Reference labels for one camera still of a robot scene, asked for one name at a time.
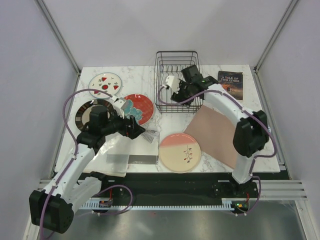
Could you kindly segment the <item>red blue flower plate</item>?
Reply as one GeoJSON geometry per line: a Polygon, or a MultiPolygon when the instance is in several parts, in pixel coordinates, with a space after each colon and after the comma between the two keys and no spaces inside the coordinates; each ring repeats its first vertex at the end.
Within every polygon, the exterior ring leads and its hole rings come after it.
{"type": "Polygon", "coordinates": [[[124,97],[126,100],[126,108],[124,115],[127,119],[134,116],[139,125],[146,124],[154,115],[154,103],[143,94],[129,94],[124,97]]]}

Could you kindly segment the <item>brown rimmed beige plate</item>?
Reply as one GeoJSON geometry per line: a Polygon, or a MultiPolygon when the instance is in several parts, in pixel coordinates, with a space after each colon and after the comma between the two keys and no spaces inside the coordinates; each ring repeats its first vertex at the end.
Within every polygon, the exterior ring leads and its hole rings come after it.
{"type": "Polygon", "coordinates": [[[84,103],[75,114],[75,125],[80,131],[83,131],[85,125],[89,122],[92,108],[97,106],[103,106],[106,109],[107,117],[104,118],[104,122],[101,121],[101,126],[106,125],[106,122],[113,114],[114,108],[110,102],[104,99],[93,99],[84,103]]]}

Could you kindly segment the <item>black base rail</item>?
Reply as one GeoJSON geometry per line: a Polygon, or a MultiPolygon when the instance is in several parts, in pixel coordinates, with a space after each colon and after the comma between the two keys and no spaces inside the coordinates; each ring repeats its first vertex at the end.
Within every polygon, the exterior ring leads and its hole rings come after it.
{"type": "Polygon", "coordinates": [[[129,173],[104,176],[98,197],[111,197],[116,205],[219,205],[222,199],[253,200],[257,183],[239,185],[230,173],[129,173]]]}

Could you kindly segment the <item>pink cream leaf plate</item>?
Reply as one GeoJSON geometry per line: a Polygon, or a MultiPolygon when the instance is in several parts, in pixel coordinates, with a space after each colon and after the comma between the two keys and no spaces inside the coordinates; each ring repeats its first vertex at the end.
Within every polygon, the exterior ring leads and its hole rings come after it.
{"type": "Polygon", "coordinates": [[[191,172],[200,163],[202,151],[198,142],[185,133],[173,133],[159,144],[160,162],[171,172],[191,172]]]}

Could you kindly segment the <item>black wire dish rack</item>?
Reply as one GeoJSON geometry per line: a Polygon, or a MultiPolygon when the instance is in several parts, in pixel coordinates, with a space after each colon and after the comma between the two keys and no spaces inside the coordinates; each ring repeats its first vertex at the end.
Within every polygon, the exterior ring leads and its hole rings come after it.
{"type": "Polygon", "coordinates": [[[200,68],[198,53],[194,50],[161,50],[157,51],[155,55],[154,64],[154,104],[157,110],[163,113],[196,113],[202,106],[203,100],[199,97],[195,98],[190,106],[175,105],[171,100],[173,94],[172,90],[163,89],[158,96],[158,91],[165,83],[168,76],[177,77],[183,80],[183,74],[181,70],[196,65],[200,68]]]}

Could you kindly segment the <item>clear plastic bag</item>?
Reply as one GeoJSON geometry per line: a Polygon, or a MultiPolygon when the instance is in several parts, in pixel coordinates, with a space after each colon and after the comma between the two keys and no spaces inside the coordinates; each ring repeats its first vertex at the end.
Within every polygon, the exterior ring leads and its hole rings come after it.
{"type": "Polygon", "coordinates": [[[146,130],[135,139],[115,133],[88,163],[84,173],[98,172],[108,176],[125,177],[130,165],[144,166],[158,163],[160,133],[146,130]]]}

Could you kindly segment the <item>white watermelon pattern plate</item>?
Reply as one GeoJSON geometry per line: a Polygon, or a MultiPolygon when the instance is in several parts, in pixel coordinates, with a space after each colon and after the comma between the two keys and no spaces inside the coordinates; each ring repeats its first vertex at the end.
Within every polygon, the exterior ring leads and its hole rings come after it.
{"type": "Polygon", "coordinates": [[[104,72],[94,76],[88,85],[89,89],[94,89],[89,93],[96,99],[108,99],[109,96],[99,91],[106,92],[111,95],[116,95],[122,88],[123,81],[115,73],[104,72]]]}

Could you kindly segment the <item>tale of two cities book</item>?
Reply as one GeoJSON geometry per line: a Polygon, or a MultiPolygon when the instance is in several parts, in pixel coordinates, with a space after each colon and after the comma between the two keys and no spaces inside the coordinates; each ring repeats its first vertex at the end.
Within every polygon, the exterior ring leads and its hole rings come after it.
{"type": "Polygon", "coordinates": [[[218,82],[235,99],[243,100],[243,73],[219,71],[218,82]]]}

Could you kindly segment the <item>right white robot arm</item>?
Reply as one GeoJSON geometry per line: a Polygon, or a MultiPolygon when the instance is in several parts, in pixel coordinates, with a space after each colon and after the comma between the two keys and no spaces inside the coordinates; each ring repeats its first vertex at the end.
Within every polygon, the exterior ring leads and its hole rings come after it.
{"type": "Polygon", "coordinates": [[[267,115],[263,110],[252,111],[231,96],[212,76],[204,77],[196,65],[181,71],[183,79],[169,75],[163,87],[171,89],[173,105],[190,105],[197,97],[212,104],[235,127],[232,144],[237,152],[234,181],[229,191],[235,197],[247,191],[246,183],[252,179],[253,167],[259,152],[270,140],[267,115]]]}

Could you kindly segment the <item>pink placemat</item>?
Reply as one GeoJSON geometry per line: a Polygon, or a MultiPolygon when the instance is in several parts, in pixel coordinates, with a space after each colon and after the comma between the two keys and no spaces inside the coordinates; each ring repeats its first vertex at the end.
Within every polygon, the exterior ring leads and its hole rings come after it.
{"type": "Polygon", "coordinates": [[[207,155],[231,169],[236,167],[237,151],[233,145],[235,126],[225,115],[203,105],[184,133],[193,137],[207,155]]]}

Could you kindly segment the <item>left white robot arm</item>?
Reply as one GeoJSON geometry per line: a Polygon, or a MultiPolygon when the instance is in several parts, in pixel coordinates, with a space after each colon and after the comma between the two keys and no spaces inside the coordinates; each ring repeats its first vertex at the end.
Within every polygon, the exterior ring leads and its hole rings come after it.
{"type": "Polygon", "coordinates": [[[77,184],[83,170],[105,144],[106,136],[119,133],[133,140],[145,131],[134,116],[126,118],[116,111],[109,113],[102,105],[93,107],[86,128],[76,138],[74,154],[43,190],[30,194],[32,224],[65,233],[85,202],[94,195],[104,197],[110,191],[109,183],[98,177],[97,172],[77,184]]]}

